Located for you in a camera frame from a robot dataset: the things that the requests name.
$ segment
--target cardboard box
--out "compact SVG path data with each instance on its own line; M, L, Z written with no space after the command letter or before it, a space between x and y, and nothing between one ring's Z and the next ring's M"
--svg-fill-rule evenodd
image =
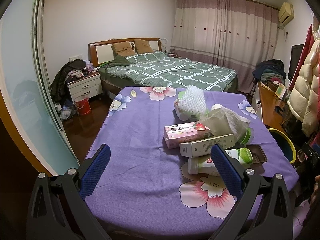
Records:
M178 148L180 143L209 138L211 130L199 122L189 122L164 127L164 140L169 149Z
M199 157L211 153L213 145L219 143L223 149L235 146L235 138L233 134L210 137L208 139L187 142L180 144L180 154L185 157Z

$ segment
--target silver screw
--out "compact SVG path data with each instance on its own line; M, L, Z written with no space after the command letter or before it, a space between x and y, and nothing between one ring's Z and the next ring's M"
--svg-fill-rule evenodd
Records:
M277 173L277 174L276 174L276 178L277 178L277 179L282 179L283 177L282 177L282 175L281 175L280 173Z
M45 173L44 172L39 173L39 175L38 175L39 179L43 179L44 177L45 177Z
M253 169L247 169L247 174L248 175L254 175L254 170Z
M71 169L68 170L68 174L69 175L73 175L75 173L76 173L76 169L75 168L71 168Z

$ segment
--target wall socket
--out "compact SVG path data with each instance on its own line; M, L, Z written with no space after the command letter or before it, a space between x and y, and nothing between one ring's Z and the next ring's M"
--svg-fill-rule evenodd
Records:
M73 61L73 60L75 60L75 59L82 59L82 58L83 58L82 54L80 54L80 55L78 55L78 56L70 57L70 58L69 58L69 62L71 62L71 61Z

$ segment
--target pink box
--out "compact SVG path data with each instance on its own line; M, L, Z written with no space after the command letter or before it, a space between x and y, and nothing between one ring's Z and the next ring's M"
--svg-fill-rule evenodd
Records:
M211 130L199 122L189 122L164 127L164 140L169 149L178 148L180 143L209 138Z

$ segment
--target hand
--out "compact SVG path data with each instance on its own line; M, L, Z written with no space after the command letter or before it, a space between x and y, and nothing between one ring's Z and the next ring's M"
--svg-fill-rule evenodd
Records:
M320 175L316 176L315 181L316 181L316 183L313 186L313 193L312 193L311 198L310 198L310 206L316 200L316 195L317 195L317 191L318 191L318 184L320 183Z

